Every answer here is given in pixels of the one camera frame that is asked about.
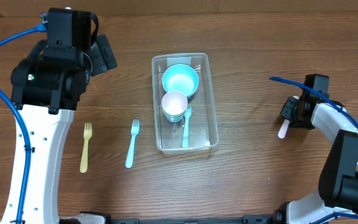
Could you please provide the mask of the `pink plastic spoon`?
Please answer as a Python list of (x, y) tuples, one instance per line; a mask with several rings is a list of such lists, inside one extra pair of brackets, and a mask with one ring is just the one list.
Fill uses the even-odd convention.
[(291, 96), (287, 99), (282, 110), (280, 112), (280, 116), (283, 118), (283, 123), (278, 131), (278, 137), (280, 139), (284, 139), (288, 128), (290, 127), (291, 122), (294, 120), (295, 117), (295, 110), (298, 106), (298, 96)]

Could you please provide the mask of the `yellow plastic fork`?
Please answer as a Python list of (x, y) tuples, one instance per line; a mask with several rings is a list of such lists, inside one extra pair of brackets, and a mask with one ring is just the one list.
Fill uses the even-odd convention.
[(88, 147), (89, 140), (92, 137), (93, 129), (91, 123), (85, 123), (85, 129), (83, 132), (84, 145), (80, 162), (80, 172), (85, 173), (88, 170)]

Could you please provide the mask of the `light blue plastic fork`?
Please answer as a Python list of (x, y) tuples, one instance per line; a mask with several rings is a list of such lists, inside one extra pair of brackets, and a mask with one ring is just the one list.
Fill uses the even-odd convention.
[(130, 169), (134, 163), (135, 139), (139, 133), (139, 120), (134, 119), (131, 126), (131, 141), (127, 152), (125, 167)]

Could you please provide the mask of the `light blue bowl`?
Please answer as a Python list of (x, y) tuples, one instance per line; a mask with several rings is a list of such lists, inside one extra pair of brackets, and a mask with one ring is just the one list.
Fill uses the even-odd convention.
[(195, 69), (185, 64), (172, 65), (162, 76), (162, 86), (167, 93), (180, 91), (187, 98), (191, 98), (196, 93), (199, 84), (199, 76)]

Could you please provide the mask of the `pink plastic cup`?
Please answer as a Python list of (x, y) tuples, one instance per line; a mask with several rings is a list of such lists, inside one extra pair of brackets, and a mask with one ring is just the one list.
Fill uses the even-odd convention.
[(162, 98), (162, 109), (172, 116), (183, 114), (188, 106), (188, 98), (180, 91), (169, 91)]

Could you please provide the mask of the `green plastic fork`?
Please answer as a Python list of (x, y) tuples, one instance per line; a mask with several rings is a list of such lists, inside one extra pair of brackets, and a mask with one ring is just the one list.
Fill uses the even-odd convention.
[(190, 123), (191, 115), (192, 115), (191, 104), (188, 103), (188, 106), (187, 106), (185, 114), (184, 114), (185, 124), (184, 124), (184, 130), (183, 130), (183, 137), (181, 140), (182, 148), (187, 148), (189, 146), (189, 123)]

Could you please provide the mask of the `green plastic cup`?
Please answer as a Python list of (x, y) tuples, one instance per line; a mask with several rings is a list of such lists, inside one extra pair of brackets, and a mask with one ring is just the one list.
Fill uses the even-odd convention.
[(165, 114), (165, 117), (167, 118), (167, 120), (171, 123), (178, 123), (180, 122), (183, 117), (184, 117), (184, 114), (180, 114), (180, 115), (175, 115), (175, 116), (172, 116), (170, 114)]

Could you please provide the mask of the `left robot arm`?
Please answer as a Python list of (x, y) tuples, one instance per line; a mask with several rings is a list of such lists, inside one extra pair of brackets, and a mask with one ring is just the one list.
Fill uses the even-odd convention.
[(1, 223), (111, 223), (111, 216), (96, 212), (80, 212), (69, 217), (58, 216), (58, 183), (63, 148), (73, 122), (72, 110), (50, 114), (46, 107), (24, 106), (19, 111), (31, 143), (29, 178), (24, 198), (22, 218), (16, 219), (25, 166), (24, 133), (16, 125), (16, 151), (11, 188)]

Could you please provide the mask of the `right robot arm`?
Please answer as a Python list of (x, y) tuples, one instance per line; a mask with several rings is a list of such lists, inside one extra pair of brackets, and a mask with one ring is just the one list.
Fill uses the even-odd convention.
[(280, 115), (287, 128), (319, 129), (332, 144), (321, 171), (318, 189), (286, 202), (272, 216), (272, 223), (327, 223), (340, 217), (358, 219), (358, 128), (344, 115), (339, 103), (330, 105), (310, 91), (291, 96)]

